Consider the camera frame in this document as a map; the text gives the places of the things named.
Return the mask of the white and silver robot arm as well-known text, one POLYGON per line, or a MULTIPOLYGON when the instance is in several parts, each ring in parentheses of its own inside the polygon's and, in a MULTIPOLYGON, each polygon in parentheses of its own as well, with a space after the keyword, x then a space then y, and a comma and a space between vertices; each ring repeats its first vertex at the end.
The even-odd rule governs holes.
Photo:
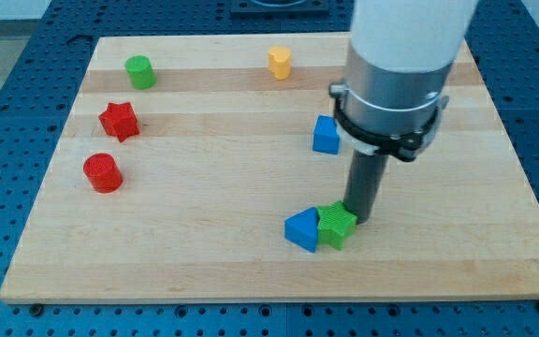
POLYGON ((339 134, 366 155, 410 162, 433 141, 444 84, 476 0, 357 0, 342 80, 329 86, 339 134))

